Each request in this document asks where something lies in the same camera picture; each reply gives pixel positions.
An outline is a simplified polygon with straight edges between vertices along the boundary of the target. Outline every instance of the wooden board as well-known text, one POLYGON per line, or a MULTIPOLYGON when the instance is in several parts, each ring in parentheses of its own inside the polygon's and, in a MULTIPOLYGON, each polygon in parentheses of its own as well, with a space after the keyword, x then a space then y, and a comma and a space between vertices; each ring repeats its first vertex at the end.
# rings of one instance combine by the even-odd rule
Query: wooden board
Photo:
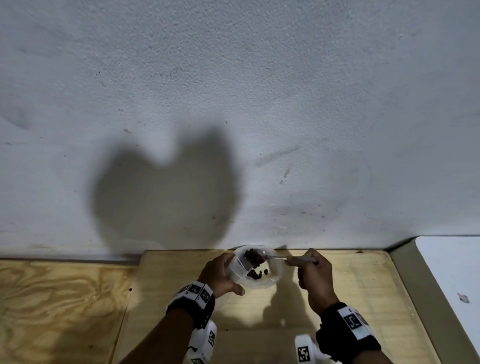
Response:
MULTIPOLYGON (((220 251, 149 251, 140 262, 113 363, 133 349, 164 315, 165 305, 184 283, 196 279, 220 251)), ((301 255, 304 251, 292 251, 301 255)), ((333 264, 339 298, 369 321, 395 364, 436 364, 438 357, 385 252, 322 251, 333 264)), ((314 335, 320 319, 299 288, 296 268, 266 290, 231 295, 214 313, 218 328, 211 363, 296 363, 296 335, 314 335)))
POLYGON ((0 363, 108 363, 136 267, 0 261, 0 363))

